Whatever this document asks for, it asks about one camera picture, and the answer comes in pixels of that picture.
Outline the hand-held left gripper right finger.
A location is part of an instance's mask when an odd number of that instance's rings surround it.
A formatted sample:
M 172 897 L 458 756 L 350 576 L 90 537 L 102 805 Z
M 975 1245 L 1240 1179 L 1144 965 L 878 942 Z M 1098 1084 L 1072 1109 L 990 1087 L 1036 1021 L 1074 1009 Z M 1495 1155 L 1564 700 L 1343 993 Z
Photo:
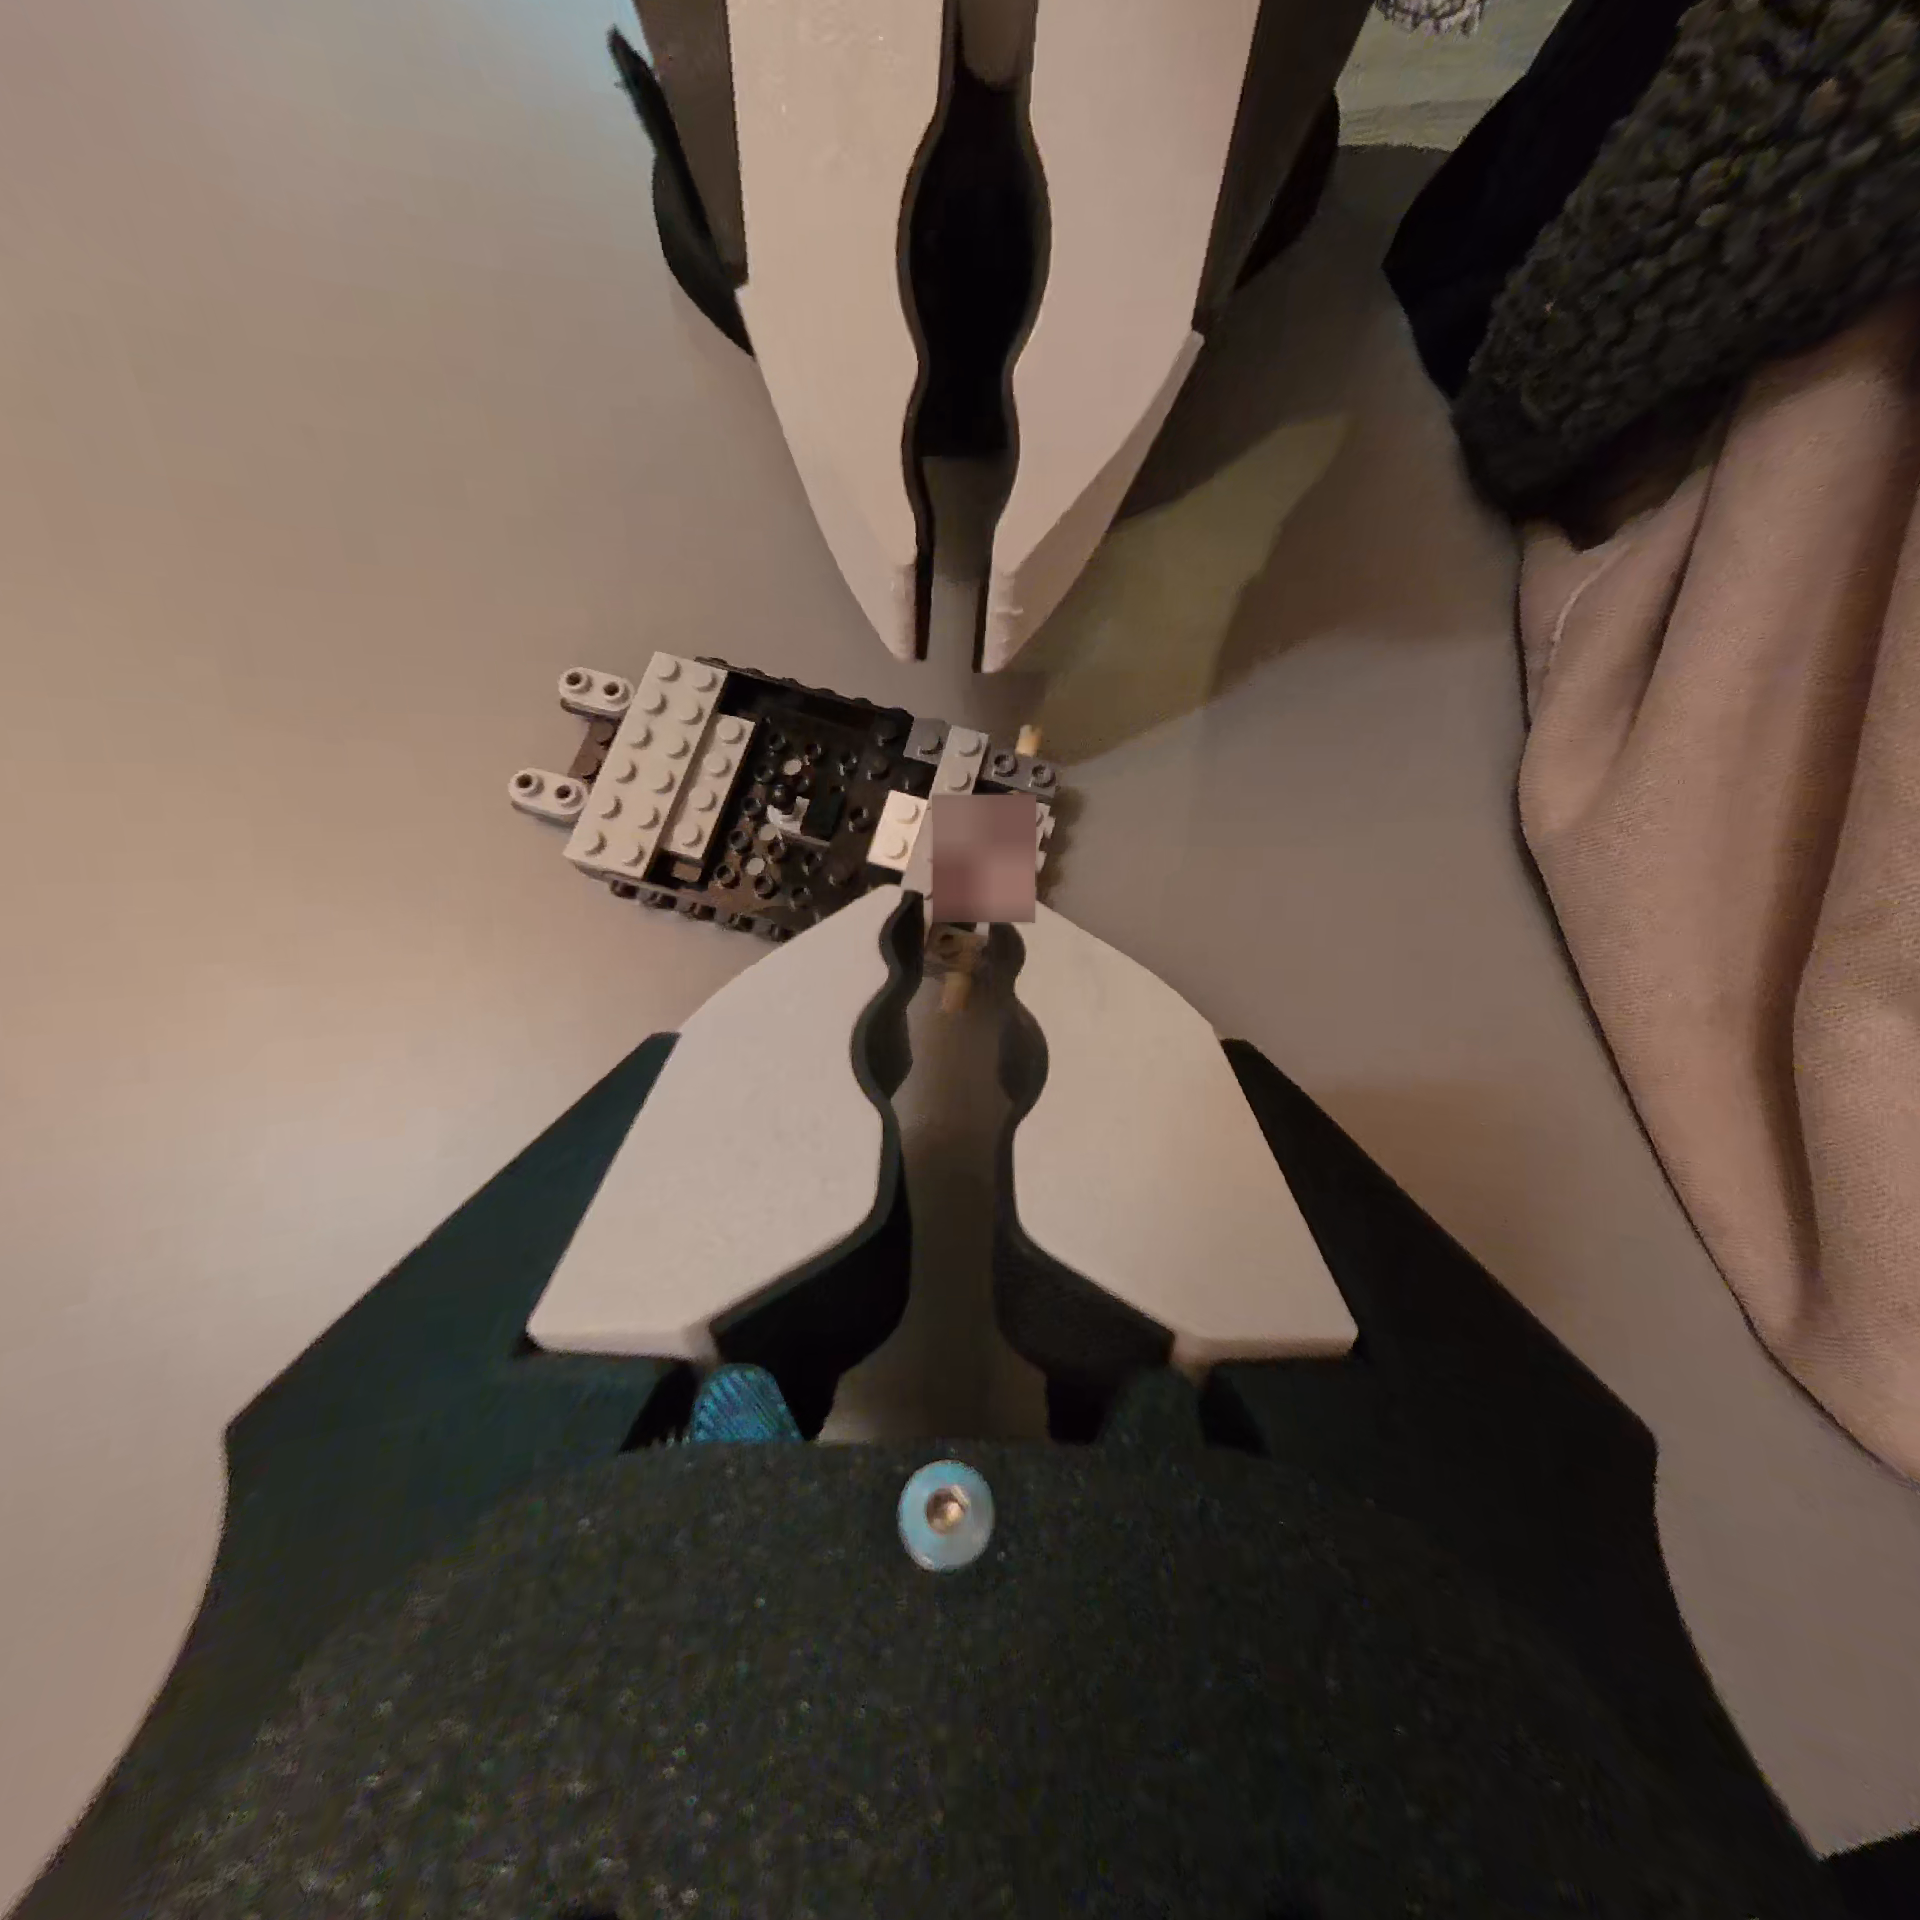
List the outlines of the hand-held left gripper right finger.
M 991 948 L 991 1305 L 1046 1435 L 1094 1437 L 1146 1374 L 1348 1357 L 1352 1309 L 1210 1021 L 1050 907 Z

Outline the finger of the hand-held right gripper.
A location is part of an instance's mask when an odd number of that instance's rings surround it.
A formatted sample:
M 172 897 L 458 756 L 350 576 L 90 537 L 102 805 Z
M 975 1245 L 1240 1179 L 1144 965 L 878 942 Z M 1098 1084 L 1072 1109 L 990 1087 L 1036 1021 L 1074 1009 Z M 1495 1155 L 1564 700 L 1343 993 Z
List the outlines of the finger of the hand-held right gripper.
M 1084 573 L 1166 422 L 1258 3 L 1039 3 L 1024 86 L 1045 272 L 1010 372 L 1015 478 L 977 667 L 1008 669 Z
M 943 116 L 940 3 L 729 3 L 746 279 L 764 385 L 810 513 L 879 644 L 924 646 L 908 461 L 921 336 L 904 217 Z

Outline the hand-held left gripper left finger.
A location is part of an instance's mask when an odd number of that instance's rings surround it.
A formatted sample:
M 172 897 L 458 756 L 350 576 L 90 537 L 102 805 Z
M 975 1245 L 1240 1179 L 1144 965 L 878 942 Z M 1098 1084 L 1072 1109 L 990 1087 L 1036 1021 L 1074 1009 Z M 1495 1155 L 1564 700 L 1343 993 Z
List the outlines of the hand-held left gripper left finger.
M 894 1109 L 921 897 L 881 885 L 690 1015 L 527 1320 L 549 1352 L 746 1361 L 797 1425 L 898 1327 Z

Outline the black toy brick car chassis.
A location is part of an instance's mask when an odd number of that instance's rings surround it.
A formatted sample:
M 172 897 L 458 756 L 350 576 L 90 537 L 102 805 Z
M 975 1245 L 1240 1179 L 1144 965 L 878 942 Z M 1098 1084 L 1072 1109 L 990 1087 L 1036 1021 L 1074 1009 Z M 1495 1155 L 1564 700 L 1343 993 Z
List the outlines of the black toy brick car chassis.
M 1029 800 L 1039 896 L 1069 840 L 1074 792 L 1038 726 L 933 716 L 948 734 L 926 766 L 904 741 L 929 713 L 669 651 L 629 673 L 573 663 L 558 700 L 583 734 L 561 766 L 517 767 L 510 805 L 560 837 L 576 873 L 660 916 L 782 947 L 874 891 L 926 889 L 937 800 Z M 865 862 L 896 788 L 929 800 L 898 880 Z

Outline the grey desk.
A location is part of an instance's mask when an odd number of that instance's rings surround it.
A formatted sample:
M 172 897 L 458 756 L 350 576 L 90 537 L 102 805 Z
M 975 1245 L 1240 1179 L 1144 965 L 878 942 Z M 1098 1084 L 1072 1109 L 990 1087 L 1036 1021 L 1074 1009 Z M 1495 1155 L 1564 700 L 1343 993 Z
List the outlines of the grey desk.
M 510 811 L 564 664 L 690 644 L 937 713 L 680 299 L 609 5 L 5 5 L 5 1905 L 148 1710 L 223 1428 L 753 943 Z M 1058 904 L 1258 1044 L 1662 1446 L 1666 1564 L 1813 1845 L 1914 1825 L 1914 1491 L 1768 1361 L 1512 809 L 1514 547 L 1357 150 L 1094 587 L 1197 644 L 1058 703 Z

